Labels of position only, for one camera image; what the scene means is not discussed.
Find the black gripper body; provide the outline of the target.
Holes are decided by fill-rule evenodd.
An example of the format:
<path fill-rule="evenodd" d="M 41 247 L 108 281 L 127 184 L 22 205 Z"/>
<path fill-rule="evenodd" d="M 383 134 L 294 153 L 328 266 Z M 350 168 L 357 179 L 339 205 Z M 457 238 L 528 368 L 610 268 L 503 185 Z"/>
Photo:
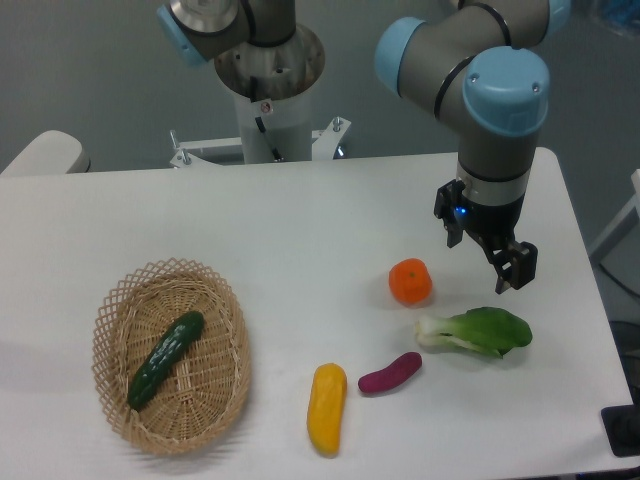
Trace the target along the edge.
<path fill-rule="evenodd" d="M 519 220 L 524 197 L 497 206 L 473 202 L 462 196 L 454 208 L 454 218 L 461 228 L 489 250 L 505 249 L 515 239 L 514 229 Z"/>

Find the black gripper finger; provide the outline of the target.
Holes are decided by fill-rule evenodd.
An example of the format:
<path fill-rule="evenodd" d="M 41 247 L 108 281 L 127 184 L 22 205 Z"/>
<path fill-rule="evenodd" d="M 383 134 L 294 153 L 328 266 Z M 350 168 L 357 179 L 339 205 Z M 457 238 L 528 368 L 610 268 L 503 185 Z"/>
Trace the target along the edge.
<path fill-rule="evenodd" d="M 436 193 L 434 215 L 443 221 L 443 226 L 447 232 L 446 245 L 453 248 L 458 245 L 463 238 L 463 228 L 456 219 L 456 208 L 459 207 L 460 198 L 465 185 L 461 180 L 451 180 L 441 186 Z"/>
<path fill-rule="evenodd" d="M 530 283 L 536 275 L 537 259 L 538 249 L 532 243 L 508 240 L 504 248 L 492 255 L 497 274 L 495 292 L 519 290 Z"/>

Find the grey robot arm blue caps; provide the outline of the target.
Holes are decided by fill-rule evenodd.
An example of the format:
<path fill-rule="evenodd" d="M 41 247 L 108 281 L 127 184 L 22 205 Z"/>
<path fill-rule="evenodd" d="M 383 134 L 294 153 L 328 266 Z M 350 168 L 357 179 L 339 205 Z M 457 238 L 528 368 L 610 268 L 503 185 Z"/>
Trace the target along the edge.
<path fill-rule="evenodd" d="M 514 234 L 548 113 L 549 71 L 533 49 L 570 12 L 567 1 L 461 1 L 435 25 L 396 20 L 376 46 L 379 81 L 458 135 L 457 173 L 434 213 L 449 246 L 470 237 L 482 248 L 498 292 L 535 277 L 537 249 Z M 247 163 L 311 159 L 307 94 L 325 52 L 294 2 L 168 1 L 157 18 L 183 60 L 212 63 L 234 96 Z"/>

